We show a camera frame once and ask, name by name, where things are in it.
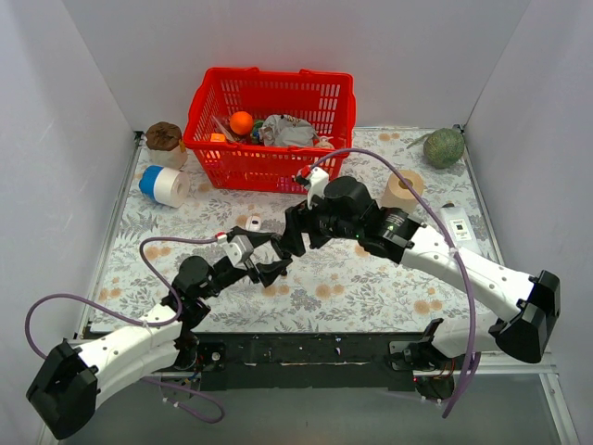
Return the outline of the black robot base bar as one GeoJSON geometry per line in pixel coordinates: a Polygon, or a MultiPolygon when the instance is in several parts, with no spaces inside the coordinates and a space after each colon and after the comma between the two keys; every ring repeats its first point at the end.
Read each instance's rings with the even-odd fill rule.
{"type": "Polygon", "coordinates": [[[386,388],[413,391],[417,372],[444,378],[461,364],[421,333],[200,333],[179,340],[165,373],[196,374],[203,391],[386,388]]]}

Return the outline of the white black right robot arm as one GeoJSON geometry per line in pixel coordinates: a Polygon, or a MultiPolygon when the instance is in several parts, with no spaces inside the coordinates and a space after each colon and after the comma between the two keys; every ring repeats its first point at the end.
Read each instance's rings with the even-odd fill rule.
{"type": "Polygon", "coordinates": [[[437,230],[399,208],[378,206],[367,187],[344,176],[322,181],[323,190],[286,210],[283,250],[295,256],[333,238],[351,239],[369,254],[422,271],[463,290],[489,312],[474,322],[436,321],[424,338],[403,354],[409,364],[440,368],[466,350],[500,350],[527,363],[539,363],[561,313],[561,283],[549,271],[521,273],[467,248],[453,251],[437,230]]]}

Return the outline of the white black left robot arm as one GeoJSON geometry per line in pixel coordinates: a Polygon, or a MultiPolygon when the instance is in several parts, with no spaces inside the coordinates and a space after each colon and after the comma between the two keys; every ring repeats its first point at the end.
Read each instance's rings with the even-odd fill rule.
{"type": "Polygon", "coordinates": [[[234,227],[212,237],[224,251],[215,264],[200,256],[186,258],[169,293],[137,320],[97,340],[53,347],[26,392],[26,398],[56,439],[81,430],[107,399],[152,373],[172,366],[190,369],[198,356],[192,329],[208,315],[205,299],[248,277],[269,286],[292,258],[274,233],[234,227]]]}

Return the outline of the white earbud charging case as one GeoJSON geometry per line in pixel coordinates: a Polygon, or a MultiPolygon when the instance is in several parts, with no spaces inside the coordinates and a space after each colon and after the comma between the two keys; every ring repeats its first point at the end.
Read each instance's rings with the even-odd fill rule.
{"type": "Polygon", "coordinates": [[[258,215],[251,215],[246,219],[245,229],[249,232],[258,232],[261,228],[261,219],[258,215]]]}

